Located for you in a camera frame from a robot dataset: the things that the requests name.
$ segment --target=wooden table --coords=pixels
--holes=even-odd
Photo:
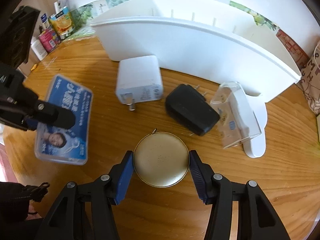
[[[203,137],[171,119],[164,98],[180,83],[200,85],[206,98],[218,85],[200,78],[162,69],[164,98],[139,103],[135,111],[115,95],[117,62],[111,61],[97,38],[67,41],[34,70],[25,85],[44,98],[52,77],[61,73],[93,91],[89,128],[89,160],[84,166],[38,160],[34,155],[35,132],[6,127],[4,141],[14,173],[22,184],[50,182],[49,193],[36,210],[45,215],[68,181],[91,182],[119,163],[126,150],[154,128],[179,136],[189,150],[196,149],[203,162],[229,180],[256,180],[272,202],[292,240],[310,231],[320,207],[320,146],[315,115],[302,91],[293,85],[267,103],[267,150],[258,159],[246,156],[241,146],[223,150],[216,129]],[[198,198],[190,173],[177,185],[154,188],[132,176],[126,198],[113,208],[122,240],[203,239],[211,206]],[[236,239],[233,220],[231,239]]]

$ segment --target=black power adapter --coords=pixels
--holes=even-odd
[[[219,121],[219,114],[190,85],[180,84],[165,100],[165,109],[178,123],[203,136]]]

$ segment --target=white bottle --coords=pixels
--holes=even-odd
[[[41,42],[34,36],[32,36],[31,38],[31,49],[37,55],[40,61],[48,55],[47,51],[42,46]]]

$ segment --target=tin lid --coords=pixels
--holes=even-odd
[[[187,173],[189,151],[177,136],[154,130],[138,143],[133,165],[145,183],[154,187],[170,187]]]

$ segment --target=blue sticker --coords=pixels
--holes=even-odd
[[[69,129],[42,125],[38,127],[42,147],[39,151],[43,154],[63,158],[86,159],[87,156],[87,131],[92,93],[61,76],[54,81],[48,102],[70,109],[76,116],[75,125]]]
[[[236,128],[236,122],[234,120],[229,122],[229,128],[230,130],[234,130]]]

